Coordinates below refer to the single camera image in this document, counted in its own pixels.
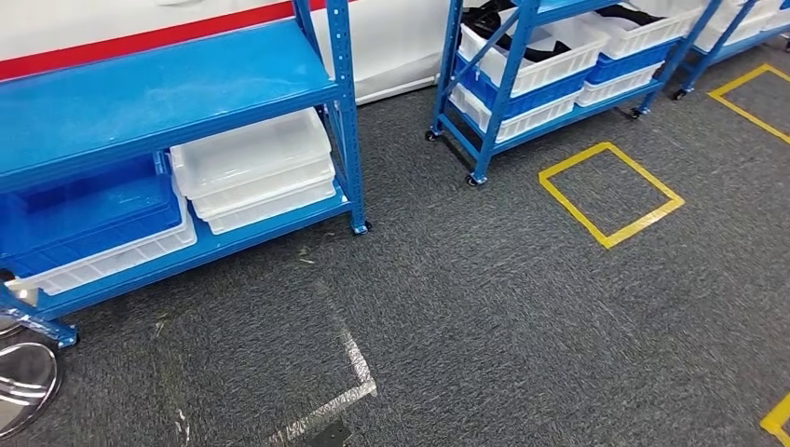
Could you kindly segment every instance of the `black item in bin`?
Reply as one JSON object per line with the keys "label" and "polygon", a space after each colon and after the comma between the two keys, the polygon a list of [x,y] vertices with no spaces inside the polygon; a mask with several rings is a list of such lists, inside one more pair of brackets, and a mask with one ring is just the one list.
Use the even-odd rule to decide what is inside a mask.
{"label": "black item in bin", "polygon": [[644,11],[637,11],[629,9],[623,5],[613,5],[611,7],[602,7],[596,9],[595,12],[601,17],[620,18],[630,20],[639,26],[649,25],[659,20],[666,19],[665,17],[656,17],[647,14]]}
{"label": "black item in bin", "polygon": [[[490,39],[499,27],[502,26],[502,19],[499,17],[499,12],[512,7],[513,3],[509,0],[492,0],[481,7],[472,7],[464,12],[461,21],[480,37]],[[512,38],[505,34],[497,40],[497,45],[501,48],[510,50]],[[553,58],[554,56],[559,56],[560,54],[570,51],[570,49],[571,48],[565,43],[557,41],[554,43],[554,49],[552,51],[527,48],[524,52],[524,59],[532,62],[541,62]]]}

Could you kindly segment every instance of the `blue metal shelving unit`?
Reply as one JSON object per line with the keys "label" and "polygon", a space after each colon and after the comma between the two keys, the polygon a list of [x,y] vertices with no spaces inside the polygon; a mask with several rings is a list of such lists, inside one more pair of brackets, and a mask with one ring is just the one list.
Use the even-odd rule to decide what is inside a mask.
{"label": "blue metal shelving unit", "polygon": [[307,0],[292,3],[292,19],[0,83],[0,193],[319,107],[337,141],[338,194],[219,236],[192,214],[196,245],[71,291],[40,292],[36,307],[0,283],[0,311],[68,346],[75,327],[55,318],[344,212],[356,234],[367,232],[347,0],[327,1],[335,79]]}
{"label": "blue metal shelving unit", "polygon": [[[434,105],[433,121],[429,131],[426,133],[426,138],[429,141],[434,141],[445,130],[449,131],[450,134],[461,143],[461,146],[472,158],[473,168],[468,177],[468,182],[472,185],[476,185],[487,181],[486,172],[492,156],[534,140],[552,130],[574,123],[588,116],[604,112],[619,102],[646,95],[641,105],[633,109],[632,117],[638,118],[640,115],[646,114],[649,111],[649,106],[655,98],[656,93],[663,88],[674,70],[686,57],[691,43],[697,39],[700,31],[714,15],[721,1],[722,0],[710,1],[708,7],[702,13],[688,37],[678,44],[670,59],[664,64],[661,75],[650,84],[589,107],[577,106],[573,112],[568,115],[560,116],[552,122],[546,123],[536,129],[531,129],[506,142],[497,143],[496,139],[503,121],[505,106],[511,96],[513,83],[521,63],[521,55],[524,54],[532,30],[536,26],[542,24],[577,16],[578,14],[590,12],[601,7],[615,5],[618,3],[618,0],[513,0],[513,3],[518,8],[517,11],[508,20],[502,23],[502,26],[492,35],[491,39],[488,40],[480,53],[478,53],[458,75],[453,75],[453,68],[456,64],[456,58],[459,57],[456,49],[458,48],[463,2],[462,0],[451,0],[450,12],[447,19],[447,31],[444,38],[444,53],[442,58],[442,72],[439,79],[439,92]],[[491,109],[491,119],[488,122],[487,131],[482,132],[478,129],[477,125],[470,125],[470,127],[480,135],[482,140],[480,147],[476,147],[463,135],[463,133],[461,133],[458,127],[453,124],[449,116],[445,113],[448,105],[454,107],[453,104],[448,101],[448,98],[450,92],[458,83],[458,80],[463,76],[463,73],[475,66],[483,58],[485,52],[491,48],[516,21],[518,21],[518,25],[512,36],[510,56],[505,65],[505,72],[502,76],[497,98]]]}
{"label": "blue metal shelving unit", "polygon": [[[788,24],[772,30],[764,31],[760,34],[749,37],[748,39],[744,39],[740,42],[725,46],[729,37],[735,33],[735,30],[737,30],[741,22],[746,19],[746,16],[749,15],[749,12],[751,12],[752,8],[755,7],[756,3],[757,0],[746,0],[746,3],[743,4],[741,11],[729,24],[727,30],[721,34],[714,47],[711,48],[710,51],[705,51],[696,46],[692,47],[691,51],[695,54],[696,61],[685,62],[681,65],[681,68],[688,72],[688,76],[683,82],[681,88],[674,94],[674,100],[681,100],[691,91],[693,91],[694,83],[697,82],[697,79],[699,79],[700,76],[705,73],[705,70],[707,70],[711,65],[729,59],[737,54],[741,54],[747,49],[756,47],[779,34],[790,31],[790,24]],[[790,51],[790,39],[788,39],[786,50]]]}

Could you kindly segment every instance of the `chrome base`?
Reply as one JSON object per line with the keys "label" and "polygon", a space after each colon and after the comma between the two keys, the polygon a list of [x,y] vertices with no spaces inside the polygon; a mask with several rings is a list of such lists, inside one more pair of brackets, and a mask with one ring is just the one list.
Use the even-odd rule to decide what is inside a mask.
{"label": "chrome base", "polygon": [[24,329],[13,318],[0,317],[0,338],[10,337]]}
{"label": "chrome base", "polygon": [[0,351],[0,439],[33,422],[60,383],[58,363],[48,347],[19,343]]}

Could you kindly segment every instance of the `plastic storage tray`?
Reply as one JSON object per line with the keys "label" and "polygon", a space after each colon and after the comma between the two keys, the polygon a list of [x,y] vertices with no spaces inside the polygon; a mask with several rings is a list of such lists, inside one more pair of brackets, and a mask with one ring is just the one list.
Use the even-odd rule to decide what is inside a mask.
{"label": "plastic storage tray", "polygon": [[618,25],[619,20],[601,17],[595,12],[579,16],[593,28],[609,35],[609,42],[603,52],[611,59],[622,59],[685,36],[703,10],[694,0],[630,0],[623,3],[626,7],[629,4],[632,8],[666,19],[626,31]]}
{"label": "plastic storage tray", "polygon": [[331,150],[309,108],[173,146],[170,159],[181,191],[205,218],[315,181],[325,172],[312,168]]}
{"label": "plastic storage tray", "polygon": [[0,266],[25,278],[181,221],[164,154],[0,195]]}
{"label": "plastic storage tray", "polygon": [[177,190],[175,195],[181,213],[178,226],[18,282],[24,289],[39,288],[56,295],[193,245],[198,238],[186,199]]}
{"label": "plastic storage tray", "polygon": [[787,5],[776,12],[764,25],[763,31],[775,30],[776,28],[790,24],[790,0]]}
{"label": "plastic storage tray", "polygon": [[334,179],[313,183],[282,196],[256,202],[226,214],[214,216],[206,222],[215,235],[235,230],[245,225],[254,224],[270,217],[306,207],[335,196]]}
{"label": "plastic storage tray", "polygon": [[[504,11],[500,13],[500,16],[506,19],[513,13],[513,10]],[[461,33],[463,36],[458,47],[458,54],[464,60],[471,61],[483,49],[486,40],[466,25],[461,25]],[[592,68],[598,60],[598,53],[606,45],[607,40],[606,34],[595,31],[576,18],[559,20],[536,28],[530,42],[534,43],[536,39],[540,40],[547,36],[562,40],[573,49],[541,62],[522,60],[521,68],[513,84],[511,97],[521,96],[536,88]],[[488,75],[496,88],[499,88],[502,74],[505,71],[507,54],[506,50],[494,46],[480,60],[480,70]]]}
{"label": "plastic storage tray", "polygon": [[595,68],[587,76],[587,82],[590,84],[603,84],[620,76],[629,75],[651,65],[664,62],[667,54],[676,42],[677,39],[660,44],[657,47],[639,51],[622,59],[611,59],[607,55],[602,54],[598,57],[598,63],[595,65]]}
{"label": "plastic storage tray", "polygon": [[[573,110],[573,102],[581,89],[559,100],[541,105],[525,114],[502,121],[497,142],[505,142],[530,129],[534,129]],[[466,115],[477,127],[485,132],[491,120],[491,111],[476,96],[463,86],[456,86],[450,94],[450,101]]]}
{"label": "plastic storage tray", "polygon": [[[703,4],[707,4],[707,0],[696,0]],[[743,9],[746,0],[722,0],[716,13],[708,22],[709,25],[715,25],[716,29],[726,30],[730,23],[735,20],[735,17]],[[767,16],[775,14],[779,10],[782,0],[757,0],[752,10],[743,19],[743,22],[765,19]]]}
{"label": "plastic storage tray", "polygon": [[[464,61],[460,56],[456,58],[456,60],[457,65],[455,74],[458,75],[468,62]],[[579,89],[584,86],[584,80],[587,79],[589,72],[590,69],[587,69],[552,82],[547,86],[536,88],[519,97],[511,98],[505,106],[505,119],[513,118],[543,104],[547,104],[579,91]],[[463,74],[460,82],[468,91],[476,96],[485,107],[489,110],[494,108],[494,102],[497,100],[498,88],[491,82],[491,79],[485,73],[475,69],[469,69]]]}
{"label": "plastic storage tray", "polygon": [[617,79],[603,84],[584,83],[584,91],[576,99],[576,104],[587,107],[597,102],[614,98],[622,93],[640,88],[650,82],[653,75],[658,71],[664,62],[657,63],[637,72],[621,76]]}
{"label": "plastic storage tray", "polygon": [[[748,39],[749,37],[760,33],[769,23],[773,15],[774,13],[770,13],[768,15],[752,17],[742,21],[738,28],[736,28],[729,37],[729,39],[727,39],[727,42],[725,42],[724,46],[726,47],[727,45],[735,44],[742,41],[743,39]],[[713,21],[709,22],[708,25],[705,26],[705,28],[700,32],[700,36],[697,37],[697,41],[694,42],[694,46],[707,53],[713,49],[715,43],[721,37],[721,34],[723,34],[728,27],[729,23],[721,24]]]}

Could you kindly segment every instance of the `blue plastic bin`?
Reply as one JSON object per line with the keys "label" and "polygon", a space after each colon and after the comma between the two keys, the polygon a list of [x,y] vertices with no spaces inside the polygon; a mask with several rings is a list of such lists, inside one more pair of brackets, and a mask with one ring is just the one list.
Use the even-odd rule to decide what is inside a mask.
{"label": "blue plastic bin", "polygon": [[611,81],[620,76],[665,61],[667,54],[669,54],[670,49],[677,41],[678,39],[675,39],[652,48],[643,49],[622,59],[610,59],[602,53],[598,56],[598,63],[587,76],[587,82],[590,84],[603,84],[606,81]]}
{"label": "blue plastic bin", "polygon": [[[457,55],[456,60],[454,75],[458,76],[469,62],[464,60],[460,54]],[[541,88],[536,88],[521,96],[511,98],[505,107],[503,119],[513,118],[529,112],[536,107],[540,107],[543,104],[559,100],[560,98],[581,90],[584,86],[584,80],[589,73],[590,70],[584,70],[558,81],[554,81]],[[491,82],[491,78],[488,77],[487,74],[475,68],[471,68],[461,77],[460,83],[467,88],[467,90],[471,91],[474,96],[478,97],[480,101],[488,107],[488,110],[494,108],[494,101],[497,100],[499,88]]]}
{"label": "blue plastic bin", "polygon": [[0,267],[27,278],[181,223],[164,153],[0,195]]}

